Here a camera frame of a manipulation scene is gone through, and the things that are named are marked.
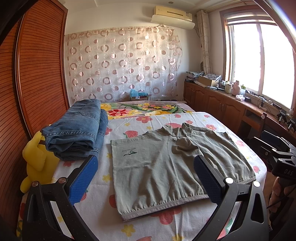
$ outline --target jeans pocket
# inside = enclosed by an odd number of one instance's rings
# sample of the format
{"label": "jeans pocket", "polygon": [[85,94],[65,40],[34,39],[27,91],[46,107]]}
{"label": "jeans pocket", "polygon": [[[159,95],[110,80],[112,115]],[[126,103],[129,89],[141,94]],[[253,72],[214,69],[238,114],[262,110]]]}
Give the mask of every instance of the jeans pocket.
{"label": "jeans pocket", "polygon": [[82,115],[85,116],[89,116],[92,117],[94,119],[96,119],[97,122],[100,121],[100,115],[101,115],[101,103],[98,101],[91,101],[89,103],[87,103],[82,110],[80,111],[80,113]]}

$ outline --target window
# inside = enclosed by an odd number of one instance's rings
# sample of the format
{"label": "window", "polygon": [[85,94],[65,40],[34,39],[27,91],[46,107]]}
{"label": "window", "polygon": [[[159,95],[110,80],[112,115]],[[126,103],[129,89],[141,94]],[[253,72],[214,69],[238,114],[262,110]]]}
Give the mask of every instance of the window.
{"label": "window", "polygon": [[226,80],[238,80],[266,99],[292,108],[295,82],[292,46],[274,21],[258,11],[223,15]]}

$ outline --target white floral sheet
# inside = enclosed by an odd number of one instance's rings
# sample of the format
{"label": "white floral sheet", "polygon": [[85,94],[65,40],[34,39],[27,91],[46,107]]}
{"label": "white floral sheet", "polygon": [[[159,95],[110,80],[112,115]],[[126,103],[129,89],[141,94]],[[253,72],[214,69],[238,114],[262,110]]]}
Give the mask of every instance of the white floral sheet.
{"label": "white floral sheet", "polygon": [[[207,222],[217,206],[209,199],[194,201],[128,222],[121,220],[116,209],[110,140],[142,135],[146,131],[159,129],[165,124],[174,128],[181,127],[183,122],[218,132],[228,132],[253,167],[257,181],[263,188],[266,177],[265,164],[238,136],[207,113],[179,113],[110,120],[99,153],[98,171],[81,201],[75,204],[85,223],[100,241],[191,241]],[[54,174],[54,181],[59,177],[67,177],[81,163],[82,161],[60,161]],[[237,203],[219,237],[229,232],[238,207]],[[53,209],[63,232],[71,237],[55,205]]]}

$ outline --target silver screw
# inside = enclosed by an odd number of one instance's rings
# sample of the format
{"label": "silver screw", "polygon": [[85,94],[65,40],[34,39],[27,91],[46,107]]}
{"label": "silver screw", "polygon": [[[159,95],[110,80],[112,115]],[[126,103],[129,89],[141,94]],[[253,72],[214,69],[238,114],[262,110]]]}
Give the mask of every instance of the silver screw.
{"label": "silver screw", "polygon": [[58,179],[58,181],[59,181],[59,183],[65,183],[65,181],[66,181],[66,178],[64,178],[64,177],[61,177],[61,178],[59,178]]}
{"label": "silver screw", "polygon": [[32,182],[32,187],[36,187],[38,185],[38,181]]}
{"label": "silver screw", "polygon": [[257,181],[254,181],[254,182],[253,182],[253,185],[254,185],[255,187],[257,187],[257,188],[260,187],[260,183],[257,182]]}
{"label": "silver screw", "polygon": [[233,183],[233,179],[231,177],[227,177],[225,179],[225,181],[228,183],[228,184],[232,184]]}

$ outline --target window frame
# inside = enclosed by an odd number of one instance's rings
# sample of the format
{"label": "window frame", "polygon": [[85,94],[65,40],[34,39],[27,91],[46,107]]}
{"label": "window frame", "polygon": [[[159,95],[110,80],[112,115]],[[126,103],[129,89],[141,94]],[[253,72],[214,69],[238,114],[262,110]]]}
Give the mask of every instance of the window frame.
{"label": "window frame", "polygon": [[[220,18],[221,18],[221,24],[222,24],[222,36],[223,36],[223,73],[222,73],[222,79],[229,81],[230,83],[233,83],[234,78],[234,69],[235,69],[235,51],[234,51],[234,32],[233,32],[233,25],[227,25],[226,17],[229,16],[231,13],[243,13],[246,12],[266,12],[262,10],[257,5],[247,5],[247,6],[240,6],[235,8],[230,8],[226,10],[220,11]],[[255,23],[257,26],[257,30],[259,32],[259,41],[260,41],[260,55],[261,55],[261,72],[260,72],[260,81],[259,81],[259,90],[255,91],[250,88],[247,88],[256,94],[259,94],[260,96],[263,96],[265,99],[271,99],[275,104],[281,106],[284,110],[289,111],[291,109],[296,109],[296,54],[293,51],[293,57],[294,57],[294,91],[293,91],[293,98],[292,98],[292,104],[290,107],[286,107],[283,104],[277,102],[276,100],[270,98],[267,95],[262,94],[263,90],[263,81],[264,81],[264,68],[265,68],[265,56],[264,56],[264,46],[263,46],[263,38],[262,38],[262,31],[260,24],[271,24],[276,25],[274,23],[268,23],[268,22],[249,22],[249,23]]]}

